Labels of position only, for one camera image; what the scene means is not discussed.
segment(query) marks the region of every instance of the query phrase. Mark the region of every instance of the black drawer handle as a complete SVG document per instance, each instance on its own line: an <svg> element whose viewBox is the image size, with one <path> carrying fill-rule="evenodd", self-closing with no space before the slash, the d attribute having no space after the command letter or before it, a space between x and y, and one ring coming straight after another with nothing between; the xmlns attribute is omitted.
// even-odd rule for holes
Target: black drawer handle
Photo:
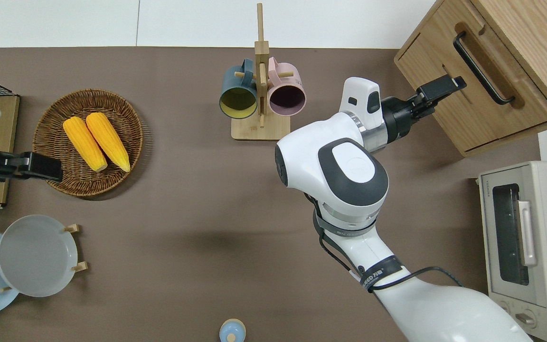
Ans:
<svg viewBox="0 0 547 342"><path fill-rule="evenodd" d="M514 100L514 96L510 97L509 99L504 99L497 93L493 85L491 85L491 82L486 78L486 76L482 73L478 65L476 65L476 62L470 57L470 55L467 53L465 48L462 45L462 42L460 39L462 39L465 36L465 31L460 32L460 34L455 37L453 41L453 46L455 50L462 56L462 59L464 60L465 64L470 68L474 76L480 81L480 84L484 87L484 89L489 93L489 96L491 96L491 99L495 101L498 105L505 105L509 104Z"/></svg>

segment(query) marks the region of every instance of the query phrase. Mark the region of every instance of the oven handle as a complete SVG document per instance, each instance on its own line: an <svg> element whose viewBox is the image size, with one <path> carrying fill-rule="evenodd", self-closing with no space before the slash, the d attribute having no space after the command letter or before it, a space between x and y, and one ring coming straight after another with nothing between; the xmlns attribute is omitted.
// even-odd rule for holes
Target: oven handle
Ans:
<svg viewBox="0 0 547 342"><path fill-rule="evenodd" d="M531 224L531 205L529 201L517 201L519 212L519 248L523 266L535 266L535 243L533 241L533 225Z"/></svg>

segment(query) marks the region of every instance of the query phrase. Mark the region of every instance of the cabinet drawer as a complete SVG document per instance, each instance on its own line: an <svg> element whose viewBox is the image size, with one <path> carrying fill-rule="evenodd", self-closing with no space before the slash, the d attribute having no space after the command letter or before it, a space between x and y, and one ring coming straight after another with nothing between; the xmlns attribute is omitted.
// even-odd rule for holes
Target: cabinet drawer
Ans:
<svg viewBox="0 0 547 342"><path fill-rule="evenodd" d="M467 155L490 143L547 123L547 98L527 75L469 0L437 2L413 40L395 62L408 82L418 87L442 76L462 76L467 87L436 107L434 117L456 147ZM460 56L459 39L468 56L501 98L497 104Z"/></svg>

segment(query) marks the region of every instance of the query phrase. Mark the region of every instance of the mug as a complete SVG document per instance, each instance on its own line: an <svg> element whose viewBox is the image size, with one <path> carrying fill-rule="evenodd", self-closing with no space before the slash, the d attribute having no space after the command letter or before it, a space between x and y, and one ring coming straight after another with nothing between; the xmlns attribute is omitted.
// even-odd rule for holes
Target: mug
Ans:
<svg viewBox="0 0 547 342"><path fill-rule="evenodd" d="M278 74L282 72L292 72L292 76L280 77ZM269 109L279 115L299 113L305 106L305 91L297 68L290 63L278 63L271 57L267 73L272 83L267 91Z"/></svg>
<svg viewBox="0 0 547 342"><path fill-rule="evenodd" d="M246 58L241 66L230 67L223 77L219 98L221 111L232 119L245 119L256 112L256 83L252 78L254 62ZM243 72L244 76L235 76Z"/></svg>

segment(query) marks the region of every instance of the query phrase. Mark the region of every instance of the black cable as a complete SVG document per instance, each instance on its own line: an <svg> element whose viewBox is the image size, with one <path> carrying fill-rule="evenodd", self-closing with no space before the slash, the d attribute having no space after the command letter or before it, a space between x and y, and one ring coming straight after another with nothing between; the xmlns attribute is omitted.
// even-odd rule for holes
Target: black cable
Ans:
<svg viewBox="0 0 547 342"><path fill-rule="evenodd" d="M322 249L324 249L326 251L326 253L328 253L328 255L330 255L330 257L332 257L337 262L339 262L339 264L341 266L343 266L343 268L345 268L346 271L348 271L348 272L351 271L351 268L349 268L349 266L347 266L345 264L345 262L343 262L340 258L338 258L336 255L334 255L330 250L328 250L328 248L324 245L324 242L322 241L323 238L324 238L324 231L322 231L322 233L320 234L320 238L319 238L320 246L322 247Z"/></svg>
<svg viewBox="0 0 547 342"><path fill-rule="evenodd" d="M318 204L317 204L317 201L315 198L311 197L310 195L308 195L307 193L303 193L306 197L306 199L308 199L308 201L310 201L313 206L315 206L316 210L318 209ZM334 255L325 245L324 245L324 242L323 242L323 239L324 239L324 230L322 231L322 233L319 234L319 243L320 243L320 246L322 247L322 249L324 249L326 251L326 253L328 253L328 255L330 255L330 257L332 257L336 262L339 263L339 265L343 266L343 268L345 268L345 270L347 270L348 272L351 271L351 268L349 266L347 266L347 264L345 264L345 262L343 262L343 260L341 260L340 258L338 258L336 255ZM393 282L390 282L386 285L381 285L381 286L371 286L369 288L369 292L372 292L372 291L378 291L378 290L385 290L386 288L391 288L392 286L394 285L398 285L402 282L405 282L405 281L408 281L408 279L411 279L412 277L415 277L415 276L418 276L422 273L425 273L425 272L428 272L428 271L439 271L439 272L442 272L444 273L445 275L447 275L447 277L451 278L458 286L461 286L461 287L464 287L462 282L460 282L456 277L454 277L454 275L452 275L449 271L445 270L444 268L442 267L438 267L438 266L430 266L430 267L425 267L425 268L422 268L421 270L419 271L415 271L413 273L411 273L410 275L407 275L406 277L402 277L401 279L398 279L397 281L393 281Z"/></svg>
<svg viewBox="0 0 547 342"><path fill-rule="evenodd" d="M458 286L464 287L462 282L460 282L456 277L454 277L449 271L445 270L444 268L438 267L438 266L430 266L430 267L422 268L419 271L415 271L415 272L411 273L410 275L407 275L406 277L402 277L401 279L398 279L397 281L390 282L386 285L371 286L371 288L369 288L369 292L378 291L378 290L385 290L386 288L390 288L394 285L398 285L401 282L408 281L408 279L411 279L412 277L418 276L418 275L420 275L422 273L425 273L427 271L440 271L440 272L444 273L445 275L447 275L449 278L453 279L453 281Z"/></svg>

